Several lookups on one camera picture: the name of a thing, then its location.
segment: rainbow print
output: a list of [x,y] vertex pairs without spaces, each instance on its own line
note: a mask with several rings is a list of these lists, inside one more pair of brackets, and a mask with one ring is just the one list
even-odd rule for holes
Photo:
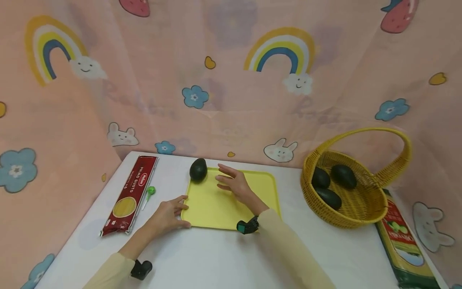
[[263,35],[252,47],[244,70],[261,72],[266,60],[283,54],[292,62],[290,73],[308,73],[314,61],[315,45],[311,36],[295,27],[281,27]]
[[53,49],[61,49],[68,61],[88,55],[79,37],[69,27],[46,15],[28,22],[24,40],[29,65],[42,86],[56,78],[50,61]]

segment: yellow tray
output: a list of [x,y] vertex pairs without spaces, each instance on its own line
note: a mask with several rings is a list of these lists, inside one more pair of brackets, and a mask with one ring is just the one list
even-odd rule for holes
[[[181,218],[194,227],[236,230],[237,222],[248,222],[253,218],[251,211],[241,204],[230,191],[217,187],[215,176],[222,174],[218,168],[207,168],[207,176],[199,184],[189,182],[185,204],[188,210],[181,213]],[[267,206],[280,216],[276,180],[268,172],[242,171],[250,188]]]

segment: bunny print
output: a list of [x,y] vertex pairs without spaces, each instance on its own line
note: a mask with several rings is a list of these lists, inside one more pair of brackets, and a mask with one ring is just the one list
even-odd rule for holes
[[440,233],[436,228],[435,222],[441,221],[444,217],[442,210],[429,208],[424,203],[416,202],[412,215],[417,236],[427,250],[436,253],[440,246],[454,245],[454,238]]
[[270,144],[263,149],[263,152],[270,159],[278,163],[287,163],[293,159],[293,151],[297,148],[297,142],[293,142],[290,146],[284,147],[285,138],[281,138],[275,144]]
[[129,128],[127,131],[121,131],[117,123],[109,124],[108,140],[113,147],[136,146],[139,143],[138,139],[135,137],[135,130],[133,128]]

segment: basket handle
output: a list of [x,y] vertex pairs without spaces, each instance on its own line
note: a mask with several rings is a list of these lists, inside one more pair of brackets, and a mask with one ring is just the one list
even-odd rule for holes
[[381,169],[379,172],[377,172],[374,177],[376,178],[377,183],[381,188],[387,186],[390,184],[396,177],[399,176],[399,173],[404,171],[404,169],[407,167],[409,161],[411,160],[411,141],[410,139],[402,132],[395,130],[395,129],[388,129],[388,128],[363,128],[363,129],[356,129],[352,131],[348,131],[346,133],[343,133],[341,135],[334,136],[331,139],[328,139],[324,143],[322,143],[320,146],[318,146],[315,149],[315,153],[318,156],[321,156],[325,151],[329,149],[330,146],[332,146],[334,143],[337,141],[349,136],[349,135],[354,135],[360,132],[364,131],[372,131],[372,130],[381,130],[381,131],[388,131],[391,132],[395,135],[398,135],[404,142],[404,147],[403,150],[401,151],[400,155],[392,161],[390,164],[388,164],[386,167]]

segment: pasta package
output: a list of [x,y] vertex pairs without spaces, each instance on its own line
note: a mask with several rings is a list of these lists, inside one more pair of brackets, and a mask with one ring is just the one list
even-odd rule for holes
[[157,160],[155,156],[138,157],[100,236],[116,231],[125,231],[126,234],[130,234],[141,203],[145,199]]
[[439,289],[430,267],[417,246],[388,190],[388,213],[376,227],[393,272],[402,289]]

